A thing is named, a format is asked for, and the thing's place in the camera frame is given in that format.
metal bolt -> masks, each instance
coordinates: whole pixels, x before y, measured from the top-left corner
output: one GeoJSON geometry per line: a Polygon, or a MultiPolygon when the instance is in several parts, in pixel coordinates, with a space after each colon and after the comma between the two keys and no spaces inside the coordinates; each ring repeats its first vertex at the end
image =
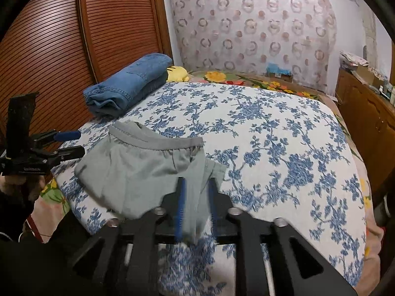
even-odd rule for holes
{"type": "Polygon", "coordinates": [[[228,209],[228,214],[232,215],[232,216],[238,216],[241,215],[243,211],[240,208],[237,207],[232,207],[228,209]]]}
{"type": "Polygon", "coordinates": [[[162,207],[156,207],[154,209],[154,214],[155,215],[164,215],[166,213],[166,210],[162,207]]]}
{"type": "Polygon", "coordinates": [[[119,225],[119,220],[117,218],[111,218],[107,221],[106,225],[111,228],[116,228],[119,225]]]}
{"type": "Polygon", "coordinates": [[[288,225],[288,222],[284,218],[275,218],[274,224],[277,227],[285,227],[286,225],[288,225]]]}

blue floral bed sheet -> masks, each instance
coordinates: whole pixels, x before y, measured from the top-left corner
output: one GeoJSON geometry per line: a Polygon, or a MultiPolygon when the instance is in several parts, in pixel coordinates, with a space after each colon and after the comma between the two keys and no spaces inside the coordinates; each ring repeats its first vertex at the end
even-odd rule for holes
{"type": "MultiPolygon", "coordinates": [[[[202,136],[207,156],[228,166],[221,191],[235,205],[268,221],[288,219],[357,284],[366,238],[362,192],[344,133],[323,103],[241,86],[166,84],[120,119],[128,120],[167,137],[202,136]]],[[[89,151],[113,122],[84,124],[82,137],[64,147],[89,151]]],[[[63,163],[53,174],[73,213],[93,234],[116,215],[79,185],[77,163],[63,163]]],[[[216,246],[209,222],[205,232],[195,246],[161,246],[163,293],[234,295],[234,246],[216,246]]],[[[264,246],[263,253],[267,259],[264,246]]]]}

wooden dresser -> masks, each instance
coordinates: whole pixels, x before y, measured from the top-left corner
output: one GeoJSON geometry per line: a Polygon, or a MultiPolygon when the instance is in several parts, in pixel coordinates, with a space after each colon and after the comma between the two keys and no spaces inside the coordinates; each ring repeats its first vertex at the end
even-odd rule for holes
{"type": "Polygon", "coordinates": [[[395,107],[344,70],[339,71],[336,97],[365,163],[376,205],[395,188],[395,107]]]}

gray shorts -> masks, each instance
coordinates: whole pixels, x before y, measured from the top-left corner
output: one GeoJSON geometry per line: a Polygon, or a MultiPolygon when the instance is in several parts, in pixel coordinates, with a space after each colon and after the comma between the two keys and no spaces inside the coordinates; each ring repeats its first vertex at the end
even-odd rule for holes
{"type": "Polygon", "coordinates": [[[209,216],[208,179],[220,186],[225,171],[206,158],[201,137],[167,138],[140,123],[117,121],[74,173],[90,194],[129,219],[160,205],[178,177],[185,178],[183,237],[196,242],[209,216]]]}

yellow plush toy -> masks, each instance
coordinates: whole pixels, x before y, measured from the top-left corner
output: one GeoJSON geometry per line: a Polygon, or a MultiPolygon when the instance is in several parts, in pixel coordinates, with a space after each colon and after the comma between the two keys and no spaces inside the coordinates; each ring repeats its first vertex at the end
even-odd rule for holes
{"type": "Polygon", "coordinates": [[[169,77],[167,82],[188,82],[188,72],[183,67],[169,67],[167,68],[169,77]]]}

